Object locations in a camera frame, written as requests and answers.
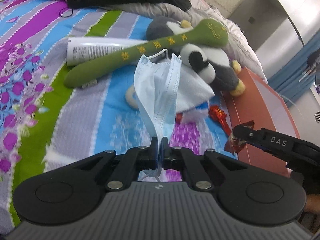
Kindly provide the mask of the light blue face mask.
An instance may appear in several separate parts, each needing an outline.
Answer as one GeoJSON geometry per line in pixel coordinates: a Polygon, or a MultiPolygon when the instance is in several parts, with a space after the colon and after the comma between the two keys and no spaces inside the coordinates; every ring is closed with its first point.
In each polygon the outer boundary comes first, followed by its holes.
{"type": "Polygon", "coordinates": [[[158,167],[144,173],[145,177],[160,181],[161,142],[170,140],[175,126],[176,101],[180,83],[182,61],[180,57],[163,49],[152,56],[142,55],[138,61],[133,87],[138,110],[151,138],[157,139],[158,167]]]}

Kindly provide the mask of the red foil candy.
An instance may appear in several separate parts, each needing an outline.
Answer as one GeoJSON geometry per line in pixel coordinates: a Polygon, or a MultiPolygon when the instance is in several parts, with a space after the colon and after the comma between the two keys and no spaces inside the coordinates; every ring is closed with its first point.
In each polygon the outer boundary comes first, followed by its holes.
{"type": "Polygon", "coordinates": [[[231,129],[226,120],[227,114],[218,105],[211,105],[209,107],[208,115],[213,121],[220,124],[227,136],[231,135],[231,129]]]}
{"type": "Polygon", "coordinates": [[[254,128],[254,121],[244,122],[235,126],[230,133],[227,142],[225,143],[224,150],[226,152],[235,155],[244,149],[246,146],[247,141],[246,139],[246,129],[253,129],[254,128]]]}

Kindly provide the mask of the orange cardboard box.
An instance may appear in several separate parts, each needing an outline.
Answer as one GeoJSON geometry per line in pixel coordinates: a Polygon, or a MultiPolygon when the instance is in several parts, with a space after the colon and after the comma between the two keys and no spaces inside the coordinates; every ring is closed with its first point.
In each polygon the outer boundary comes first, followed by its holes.
{"type": "MultiPolygon", "coordinates": [[[[254,121],[254,129],[266,128],[299,138],[297,126],[284,100],[257,74],[243,68],[238,75],[246,90],[238,97],[224,93],[231,127],[254,121]]],[[[244,163],[289,177],[286,163],[262,150],[247,144],[238,159],[244,163]]]]}

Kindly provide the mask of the blue curtain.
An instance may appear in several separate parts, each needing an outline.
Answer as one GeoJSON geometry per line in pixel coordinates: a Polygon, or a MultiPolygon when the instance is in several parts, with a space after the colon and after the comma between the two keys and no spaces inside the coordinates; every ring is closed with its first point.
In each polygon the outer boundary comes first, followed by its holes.
{"type": "Polygon", "coordinates": [[[268,79],[269,86],[284,99],[288,107],[314,83],[318,59],[319,33],[316,33],[283,68],[268,79]]]}

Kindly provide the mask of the white cloth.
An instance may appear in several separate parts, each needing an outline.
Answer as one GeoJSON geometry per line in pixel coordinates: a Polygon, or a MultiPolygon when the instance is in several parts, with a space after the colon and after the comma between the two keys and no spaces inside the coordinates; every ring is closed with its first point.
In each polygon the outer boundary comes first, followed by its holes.
{"type": "Polygon", "coordinates": [[[207,118],[209,101],[214,96],[210,85],[191,68],[182,64],[177,91],[176,123],[188,124],[207,118]]]}

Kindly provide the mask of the colourful striped floral bedsheet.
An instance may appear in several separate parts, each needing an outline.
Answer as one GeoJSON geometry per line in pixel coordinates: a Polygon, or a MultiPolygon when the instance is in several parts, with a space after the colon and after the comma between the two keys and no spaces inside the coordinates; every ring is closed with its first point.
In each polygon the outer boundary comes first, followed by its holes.
{"type": "Polygon", "coordinates": [[[12,192],[22,181],[106,149],[149,144],[125,100],[134,66],[86,89],[63,82],[69,37],[143,40],[150,23],[124,11],[69,10],[63,0],[1,0],[1,233],[20,222],[12,192]]]}

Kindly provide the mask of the grey white penguin plush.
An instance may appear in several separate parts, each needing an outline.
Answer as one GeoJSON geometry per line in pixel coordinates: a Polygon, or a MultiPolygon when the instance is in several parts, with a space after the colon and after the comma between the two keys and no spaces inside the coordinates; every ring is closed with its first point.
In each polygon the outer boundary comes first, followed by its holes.
{"type": "MultiPolygon", "coordinates": [[[[148,40],[155,40],[171,35],[182,34],[192,29],[191,23],[181,22],[158,16],[153,19],[146,31],[148,40]]],[[[181,48],[175,48],[182,63],[195,71],[210,87],[221,92],[229,92],[232,96],[240,96],[245,92],[245,85],[238,74],[242,67],[236,60],[230,60],[221,48],[194,45],[188,43],[181,48]]]]}

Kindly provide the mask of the grey white cabinet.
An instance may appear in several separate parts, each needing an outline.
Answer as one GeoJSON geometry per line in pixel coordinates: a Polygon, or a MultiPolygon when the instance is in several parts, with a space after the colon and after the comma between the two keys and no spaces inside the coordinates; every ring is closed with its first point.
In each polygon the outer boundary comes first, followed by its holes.
{"type": "Polygon", "coordinates": [[[243,0],[230,20],[244,32],[271,78],[319,30],[319,0],[243,0]]]}

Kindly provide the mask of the green plush stick toy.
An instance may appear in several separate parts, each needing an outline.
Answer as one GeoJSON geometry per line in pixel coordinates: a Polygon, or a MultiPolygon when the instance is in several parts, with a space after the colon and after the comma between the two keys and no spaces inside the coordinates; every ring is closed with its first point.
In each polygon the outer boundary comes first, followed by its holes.
{"type": "Polygon", "coordinates": [[[187,43],[222,48],[227,44],[227,41],[228,34],[224,27],[218,23],[202,20],[197,26],[185,33],[148,41],[81,63],[67,73],[63,84],[67,88],[80,87],[139,60],[142,55],[155,55],[162,49],[181,47],[187,43]]]}

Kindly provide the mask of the white cosmetic tube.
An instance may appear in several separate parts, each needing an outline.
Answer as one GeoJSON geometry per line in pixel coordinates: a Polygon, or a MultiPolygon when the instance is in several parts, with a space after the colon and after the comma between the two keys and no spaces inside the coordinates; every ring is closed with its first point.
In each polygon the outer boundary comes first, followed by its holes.
{"type": "Polygon", "coordinates": [[[145,40],[108,37],[70,37],[67,42],[66,64],[80,63],[105,56],[124,48],[146,43],[145,40]]]}

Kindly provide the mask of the grey pink quilt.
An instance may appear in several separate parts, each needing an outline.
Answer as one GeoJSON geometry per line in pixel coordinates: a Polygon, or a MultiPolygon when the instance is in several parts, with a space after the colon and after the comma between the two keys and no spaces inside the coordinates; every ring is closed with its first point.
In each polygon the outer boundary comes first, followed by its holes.
{"type": "Polygon", "coordinates": [[[178,22],[186,20],[192,27],[197,26],[202,20],[218,23],[224,27],[228,34],[227,44],[223,47],[228,57],[238,61],[241,66],[247,67],[267,82],[263,67],[240,28],[231,20],[223,17],[216,7],[211,7],[204,0],[188,1],[191,2],[191,8],[187,11],[183,11],[179,7],[169,3],[129,3],[106,5],[103,8],[105,10],[130,12],[151,19],[157,16],[165,16],[178,22]]]}

